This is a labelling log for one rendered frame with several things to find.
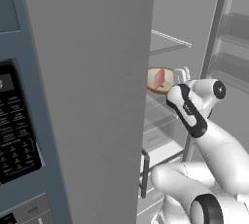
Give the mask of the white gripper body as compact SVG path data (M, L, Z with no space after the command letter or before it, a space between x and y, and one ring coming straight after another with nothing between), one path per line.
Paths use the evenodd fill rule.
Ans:
M182 68L176 68L173 70L173 81L174 84L186 84L191 80L190 70L187 66Z

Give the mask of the glass fridge shelf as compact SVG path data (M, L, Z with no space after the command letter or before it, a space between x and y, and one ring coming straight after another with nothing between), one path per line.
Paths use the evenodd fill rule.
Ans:
M150 55L155 56L184 48L190 48L191 43L177 39L162 32L151 30Z

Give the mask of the grey fridge door with racks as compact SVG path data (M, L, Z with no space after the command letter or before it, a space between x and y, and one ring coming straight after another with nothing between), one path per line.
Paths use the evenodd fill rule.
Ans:
M217 0L200 77L249 94L249 0Z

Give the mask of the grey fridge cabinet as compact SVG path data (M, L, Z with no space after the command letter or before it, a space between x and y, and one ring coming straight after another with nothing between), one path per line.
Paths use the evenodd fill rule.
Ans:
M190 69L191 78L201 78L207 43L215 13L217 0L154 0L152 29L192 44L184 48L149 57L150 67ZM148 91L144 131L151 126L160 126L170 117L176 119L175 137L182 140L183 150L165 159L162 163L185 161L192 155L193 148L186 129L175 112L165 103L165 97ZM149 166L146 198L138 196L136 224L150 224L159 211L163 194L157 191L151 181Z

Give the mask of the clear fridge drawer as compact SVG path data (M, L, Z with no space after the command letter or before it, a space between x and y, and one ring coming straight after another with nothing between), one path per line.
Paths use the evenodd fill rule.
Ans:
M160 126L144 131L142 147L150 157L150 168L183 150L181 139L175 137L178 121L170 117Z

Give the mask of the grey plain fridge door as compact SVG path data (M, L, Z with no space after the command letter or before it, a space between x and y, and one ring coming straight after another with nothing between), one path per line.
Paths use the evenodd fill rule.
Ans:
M135 224L154 0L33 0L74 224Z

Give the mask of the pink raw steak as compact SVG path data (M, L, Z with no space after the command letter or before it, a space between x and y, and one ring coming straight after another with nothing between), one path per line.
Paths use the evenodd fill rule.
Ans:
M157 89L164 83L164 70L160 69L155 75L154 87Z

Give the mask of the black microwave control panel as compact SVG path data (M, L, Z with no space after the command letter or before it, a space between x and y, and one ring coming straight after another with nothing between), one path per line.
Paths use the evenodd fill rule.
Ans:
M18 71L10 59L0 61L0 183L41 166Z

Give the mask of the grey oven control panel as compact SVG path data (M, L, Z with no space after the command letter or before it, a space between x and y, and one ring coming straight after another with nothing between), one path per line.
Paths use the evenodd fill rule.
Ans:
M47 194L0 212L0 224L55 224Z

